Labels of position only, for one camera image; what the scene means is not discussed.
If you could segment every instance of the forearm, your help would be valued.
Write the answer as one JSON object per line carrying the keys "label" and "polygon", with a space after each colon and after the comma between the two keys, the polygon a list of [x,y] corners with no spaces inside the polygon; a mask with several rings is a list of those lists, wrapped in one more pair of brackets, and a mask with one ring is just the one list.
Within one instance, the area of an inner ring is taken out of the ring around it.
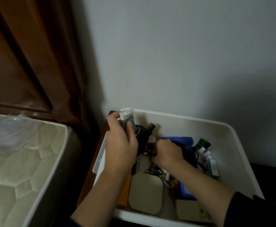
{"label": "forearm", "polygon": [[108,226],[125,179],[126,175],[112,175],[103,171],[71,218],[82,227]]}
{"label": "forearm", "polygon": [[191,191],[215,223],[223,226],[235,191],[203,174],[186,161],[173,164],[168,171]]}

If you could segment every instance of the translucent plastic container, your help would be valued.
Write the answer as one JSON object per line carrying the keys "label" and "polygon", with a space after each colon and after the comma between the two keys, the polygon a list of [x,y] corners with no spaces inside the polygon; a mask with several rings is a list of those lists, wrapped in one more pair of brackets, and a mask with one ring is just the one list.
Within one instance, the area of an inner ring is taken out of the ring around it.
{"label": "translucent plastic container", "polygon": [[[243,193],[248,197],[253,194],[264,198],[259,184],[247,160],[245,152],[239,141],[235,130],[222,122],[215,122],[205,119],[197,119],[187,116],[179,116],[161,112],[134,109],[134,120],[138,125],[147,127],[152,122],[156,125],[153,135],[156,139],[168,136],[193,137],[194,145],[200,138],[208,140],[212,146],[209,148],[213,158],[216,160],[219,172],[218,181],[224,185]],[[140,172],[143,172],[150,165],[145,156],[140,158]],[[105,151],[102,156],[95,182],[101,174],[105,161]],[[149,226],[198,226],[188,222],[179,221],[176,209],[169,197],[167,187],[163,190],[162,209],[156,216],[147,215],[126,208],[115,209],[113,216],[125,221]]]}

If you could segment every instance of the person's right hand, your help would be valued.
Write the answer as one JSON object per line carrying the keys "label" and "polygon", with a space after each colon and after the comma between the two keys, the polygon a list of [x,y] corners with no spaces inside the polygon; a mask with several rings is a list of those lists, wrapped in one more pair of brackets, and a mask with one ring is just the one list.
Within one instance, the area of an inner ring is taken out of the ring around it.
{"label": "person's right hand", "polygon": [[170,172],[171,167],[179,164],[184,160],[182,150],[179,146],[172,143],[170,140],[158,140],[156,142],[157,155],[152,157],[153,163]]}

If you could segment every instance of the white wall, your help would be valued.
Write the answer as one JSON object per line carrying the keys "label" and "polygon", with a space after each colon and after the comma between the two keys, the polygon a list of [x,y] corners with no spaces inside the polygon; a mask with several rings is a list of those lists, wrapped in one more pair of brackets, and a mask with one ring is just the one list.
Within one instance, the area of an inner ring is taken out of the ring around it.
{"label": "white wall", "polygon": [[71,0],[102,128],[110,110],[226,122],[276,166],[276,0]]}

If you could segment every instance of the hand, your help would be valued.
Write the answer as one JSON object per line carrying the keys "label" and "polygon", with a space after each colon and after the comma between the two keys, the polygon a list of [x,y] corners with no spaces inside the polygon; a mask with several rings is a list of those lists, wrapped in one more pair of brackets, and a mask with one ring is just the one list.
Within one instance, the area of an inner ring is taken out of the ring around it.
{"label": "hand", "polygon": [[184,160],[182,156],[182,150],[179,146],[172,143],[170,140],[158,140],[155,144],[157,149],[157,155],[152,157],[153,163],[159,167],[164,168],[168,172],[171,172],[171,168],[175,164],[179,164]]}
{"label": "hand", "polygon": [[138,141],[131,121],[126,124],[126,133],[121,127],[116,111],[107,117],[110,132],[106,138],[106,156],[104,171],[118,177],[127,177],[138,150]]}

